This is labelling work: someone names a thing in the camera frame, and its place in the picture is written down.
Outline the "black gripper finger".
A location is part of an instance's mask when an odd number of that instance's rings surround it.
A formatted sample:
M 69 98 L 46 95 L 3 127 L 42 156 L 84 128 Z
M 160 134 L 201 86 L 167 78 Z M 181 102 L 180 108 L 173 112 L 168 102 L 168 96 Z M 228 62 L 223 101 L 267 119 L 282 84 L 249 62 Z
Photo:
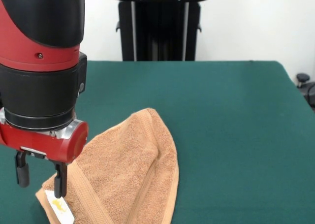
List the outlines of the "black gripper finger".
M 54 194 L 56 198 L 66 196 L 67 192 L 67 165 L 64 162 L 54 162 L 56 175 L 54 178 Z
M 26 188 L 30 184 L 29 165 L 26 162 L 27 153 L 18 151 L 15 155 L 17 184 Z

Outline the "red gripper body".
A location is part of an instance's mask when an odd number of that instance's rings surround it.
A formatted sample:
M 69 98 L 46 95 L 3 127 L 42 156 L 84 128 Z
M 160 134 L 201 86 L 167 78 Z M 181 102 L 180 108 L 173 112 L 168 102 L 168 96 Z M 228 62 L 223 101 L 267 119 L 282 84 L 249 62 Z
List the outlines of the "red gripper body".
M 45 156 L 49 160 L 72 163 L 78 157 L 88 137 L 88 124 L 73 120 L 60 130 L 28 131 L 0 125 L 0 143 L 14 150 Z

